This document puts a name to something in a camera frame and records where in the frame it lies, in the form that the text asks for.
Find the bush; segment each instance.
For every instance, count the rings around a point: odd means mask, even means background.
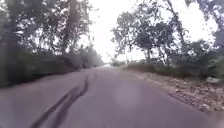
[[[111,66],[114,66],[114,67],[121,67],[121,66],[124,66],[124,65],[125,65],[125,62],[117,61],[117,60],[115,60],[114,62],[111,63]]]
[[[47,75],[63,74],[75,70],[72,62],[66,57],[50,52],[29,53],[24,50],[20,51],[16,58],[8,59],[7,63],[1,64],[0,67],[0,87],[10,87]]]

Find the rock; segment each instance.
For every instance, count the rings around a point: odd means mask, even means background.
[[[209,84],[218,84],[220,82],[220,79],[214,77],[208,77],[206,79],[206,82]]]

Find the sky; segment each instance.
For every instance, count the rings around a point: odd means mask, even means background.
[[[184,0],[171,0],[175,11],[180,15],[180,20],[184,28],[189,30],[189,36],[192,41],[197,41],[201,38],[212,40],[210,35],[216,29],[215,22],[210,20],[207,24],[203,19],[203,14],[199,10],[197,4],[192,4],[186,7]],[[124,11],[130,11],[136,0],[90,0],[90,3],[95,11],[90,14],[94,24],[90,26],[91,36],[94,37],[94,48],[102,56],[104,62],[109,62],[110,57],[115,54],[115,44],[111,42],[113,36],[111,30],[116,26],[116,20],[119,14]],[[128,54],[129,59],[143,59],[144,55],[139,50],[134,50]],[[123,55],[119,56],[119,60],[125,60]]]

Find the asphalt road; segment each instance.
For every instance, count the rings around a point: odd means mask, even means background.
[[[0,91],[0,128],[206,128],[152,84],[96,68]]]

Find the tree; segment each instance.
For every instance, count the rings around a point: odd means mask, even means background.
[[[1,1],[1,85],[72,71],[90,10],[87,0]]]
[[[216,37],[215,46],[224,48],[224,1],[223,0],[185,0],[187,6],[192,2],[199,4],[200,10],[204,13],[204,18],[207,21],[213,18],[218,26],[214,33]]]

